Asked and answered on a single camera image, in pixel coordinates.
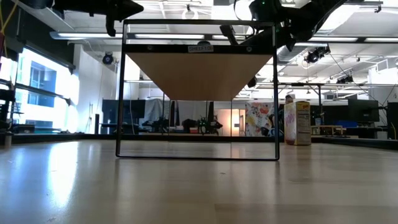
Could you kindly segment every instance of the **fluorescent light fixture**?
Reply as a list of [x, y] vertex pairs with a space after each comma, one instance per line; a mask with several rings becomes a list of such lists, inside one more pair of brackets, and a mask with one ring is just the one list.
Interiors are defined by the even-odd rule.
[[159, 4], [159, 3], [162, 3], [162, 4], [181, 4], [181, 5], [187, 5], [187, 4], [190, 4], [190, 5], [193, 5], [193, 4], [201, 5], [200, 1], [173, 1], [173, 0], [171, 0], [171, 1], [158, 1], [158, 0], [141, 1], [141, 0], [138, 0], [138, 1], [135, 1], [135, 2], [138, 3], [138, 4]]
[[152, 80], [125, 80], [125, 82], [129, 83], [153, 83]]
[[314, 42], [356, 42], [356, 37], [312, 37], [309, 41]]
[[282, 3], [282, 6], [284, 6], [284, 7], [294, 7], [294, 6], [296, 6], [296, 3], [294, 3], [294, 2]]
[[163, 96], [147, 96], [147, 99], [163, 99]]
[[234, 98], [233, 100], [253, 100], [252, 98]]
[[204, 35], [196, 34], [135, 34], [137, 39], [204, 39]]
[[[246, 37], [243, 36], [243, 35], [236, 35], [235, 38], [236, 38], [236, 40], [244, 40]], [[213, 35], [213, 39], [215, 39], [215, 40], [228, 40], [228, 38], [223, 36], [223, 35]]]
[[327, 47], [328, 44], [324, 44], [324, 43], [296, 43], [294, 45], [295, 47]]
[[365, 42], [398, 42], [398, 38], [366, 38]]
[[116, 34], [114, 37], [109, 36], [108, 34], [99, 34], [99, 33], [58, 33], [60, 37], [70, 37], [70, 38], [122, 38], [122, 34]]

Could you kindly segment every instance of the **black cable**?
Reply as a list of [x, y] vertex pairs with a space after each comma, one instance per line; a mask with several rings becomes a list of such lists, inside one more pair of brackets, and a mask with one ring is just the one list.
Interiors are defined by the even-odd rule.
[[236, 7], [236, 2], [237, 2], [237, 1], [238, 1], [238, 0], [234, 0], [234, 13], [235, 13], [236, 18], [238, 18], [239, 20], [242, 20], [242, 19], [239, 18], [238, 15], [236, 14], [235, 7]]
[[[344, 71], [344, 69], [338, 64], [338, 62], [336, 61], [336, 59], [332, 56], [332, 54], [330, 54], [330, 56], [332, 57], [332, 59], [336, 62], [336, 65], [341, 69], [341, 71], [346, 75], [346, 76], [349, 76], [347, 73], [346, 73], [346, 71]], [[373, 100], [376, 100], [381, 106], [382, 106], [382, 104], [377, 100], [377, 99], [375, 99], [373, 96], [371, 96], [366, 90], [364, 90], [359, 84], [357, 84], [355, 81], [354, 81], [354, 79], [353, 79], [353, 83], [358, 87], [358, 88], [360, 88], [362, 91], [364, 91], [370, 98], [372, 98]]]
[[[236, 2], [237, 2], [237, 1], [238, 1], [238, 0], [234, 0], [234, 13], [235, 13], [236, 18], [238, 18], [238, 20], [241, 21], [242, 19], [238, 17], [238, 15], [237, 15], [237, 13], [236, 13], [236, 10], [235, 10], [235, 8], [236, 8]], [[252, 36], [254, 36], [254, 34], [256, 33], [255, 28], [254, 28], [253, 26], [250, 26], [250, 28], [253, 30], [253, 33], [252, 33], [249, 37], [247, 37], [247, 39], [250, 38], [250, 37], [252, 37]]]
[[[329, 54], [331, 57], [332, 57], [332, 59], [336, 62], [336, 65], [341, 69], [341, 71], [346, 75], [346, 76], [349, 76], [347, 73], [346, 73], [346, 71], [344, 71], [344, 69], [339, 65], [339, 63], [336, 61], [336, 59], [334, 58], [334, 56], [332, 55], [332, 54]], [[384, 104], [381, 104], [377, 99], [375, 99], [373, 96], [371, 96], [370, 94], [369, 94], [369, 92], [368, 91], [366, 91], [366, 90], [364, 90], [359, 84], [357, 84], [355, 81], [354, 81], [354, 78], [353, 78], [353, 83], [358, 87], [358, 88], [360, 88], [362, 91], [364, 91], [370, 98], [372, 98], [373, 100], [376, 100], [381, 106], [383, 106], [384, 107]], [[382, 116], [380, 116], [379, 115], [379, 117], [382, 119], [382, 122], [384, 123], [384, 125], [386, 125], [386, 120], [384, 120], [384, 118], [382, 117]]]
[[386, 100], [384, 100], [384, 102], [383, 102], [382, 106], [384, 106], [384, 104], [387, 102], [388, 98], [391, 96], [391, 93], [394, 91], [394, 88], [395, 88], [396, 86], [397, 86], [397, 84], [395, 84], [395, 85], [392, 87], [392, 89], [391, 89], [390, 93], [388, 94], [388, 96], [387, 96]]

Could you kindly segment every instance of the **colorful poster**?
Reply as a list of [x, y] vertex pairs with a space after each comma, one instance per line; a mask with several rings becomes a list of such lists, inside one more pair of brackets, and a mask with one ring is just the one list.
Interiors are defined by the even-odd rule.
[[261, 137], [261, 128], [271, 129], [274, 114], [273, 103], [247, 102], [246, 103], [246, 136]]

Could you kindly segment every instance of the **black pole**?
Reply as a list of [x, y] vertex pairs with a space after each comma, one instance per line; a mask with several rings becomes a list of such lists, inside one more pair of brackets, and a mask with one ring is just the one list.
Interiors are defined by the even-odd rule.
[[318, 103], [319, 103], [319, 117], [321, 119], [321, 125], [323, 125], [323, 106], [322, 106], [322, 101], [321, 101], [321, 85], [318, 85], [318, 90], [319, 90], [319, 94], [318, 94]]
[[206, 100], [206, 113], [205, 113], [205, 116], [206, 116], [206, 122], [209, 122], [208, 121], [208, 113], [207, 113], [207, 100]]
[[120, 76], [119, 76], [119, 108], [118, 108], [118, 128], [116, 131], [116, 156], [120, 156], [120, 146], [122, 140], [122, 125], [123, 125], [123, 91], [124, 91], [124, 64], [126, 61], [126, 54], [124, 53], [124, 45], [127, 38], [127, 25], [123, 23], [123, 41], [122, 41], [122, 57], [120, 63]]
[[232, 100], [231, 100], [231, 135], [230, 136], [232, 137]]
[[272, 49], [274, 66], [274, 118], [275, 118], [275, 159], [279, 160], [279, 97], [278, 97], [278, 47], [276, 45], [276, 23], [272, 26]]
[[164, 124], [164, 93], [163, 93], [163, 106], [162, 106], [163, 108], [162, 108], [162, 122], [161, 122], [161, 124], [160, 124], [160, 127], [161, 127], [161, 133], [162, 133], [162, 135], [163, 135], [163, 124]]
[[98, 134], [98, 131], [100, 130], [100, 115], [95, 114], [95, 127], [94, 127], [94, 134]]

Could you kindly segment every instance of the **label sticker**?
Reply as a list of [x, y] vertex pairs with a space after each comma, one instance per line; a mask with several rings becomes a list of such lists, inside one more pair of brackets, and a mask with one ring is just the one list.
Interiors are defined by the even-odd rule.
[[212, 45], [188, 46], [188, 53], [200, 53], [200, 52], [214, 52], [214, 47]]

